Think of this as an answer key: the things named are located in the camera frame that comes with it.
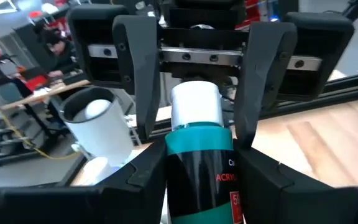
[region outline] wooden table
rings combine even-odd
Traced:
[[[14,103],[6,104],[6,105],[2,106],[1,109],[2,110],[8,110],[8,109],[11,109],[11,108],[15,108],[16,106],[42,101],[43,99],[45,99],[47,97],[50,97],[50,96],[53,96],[53,95],[56,95],[56,94],[59,94],[59,93],[63,93],[65,91],[72,90],[74,88],[89,85],[89,84],[91,84],[91,83],[88,80],[82,80],[82,81],[79,81],[79,82],[76,82],[76,83],[72,83],[70,85],[62,84],[62,85],[59,85],[56,88],[50,89],[50,91],[45,92],[45,94],[41,94],[41,95],[34,95],[33,94],[33,95],[30,95],[30,96],[24,98],[23,100],[19,100],[19,101],[16,101]]]
[[[158,111],[169,118],[170,107]],[[259,121],[252,146],[330,186],[358,185],[358,101]],[[71,185],[88,178],[80,171]]]

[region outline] yellow cable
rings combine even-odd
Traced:
[[[0,111],[0,116],[1,116],[1,118],[4,120],[6,126],[7,126],[10,130],[12,130],[12,131],[17,135],[17,137],[23,138],[23,139],[24,139],[24,142],[25,142],[28,146],[30,146],[30,147],[33,146],[32,143],[31,143],[30,141],[28,141],[26,138],[24,138],[23,135],[22,135],[22,133],[20,133],[20,131],[18,131],[18,130],[11,124],[11,122],[6,118],[6,116],[5,116],[1,111]],[[44,157],[46,157],[46,158],[48,158],[48,159],[55,159],[55,160],[57,160],[57,159],[58,159],[58,160],[69,159],[69,158],[71,158],[71,157],[73,157],[73,156],[79,154],[79,152],[74,152],[74,153],[71,153],[71,154],[68,155],[68,156],[63,156],[63,157],[58,157],[58,158],[56,158],[56,157],[49,156],[48,154],[46,154],[46,153],[44,153],[43,151],[41,151],[39,148],[33,147],[33,149],[34,149],[35,151],[37,151],[39,154],[41,154],[41,156],[44,156]]]

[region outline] spray can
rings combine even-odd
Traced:
[[[168,206],[173,224],[243,223],[231,131],[210,82],[177,85],[167,145]]]

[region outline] person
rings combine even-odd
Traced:
[[[58,77],[79,68],[79,65],[73,61],[75,48],[70,41],[59,37],[50,30],[43,30],[41,36],[42,42],[54,54],[49,77]]]

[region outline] red label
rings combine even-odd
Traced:
[[[242,223],[242,211],[239,192],[230,192],[231,210],[233,212],[234,224]]]

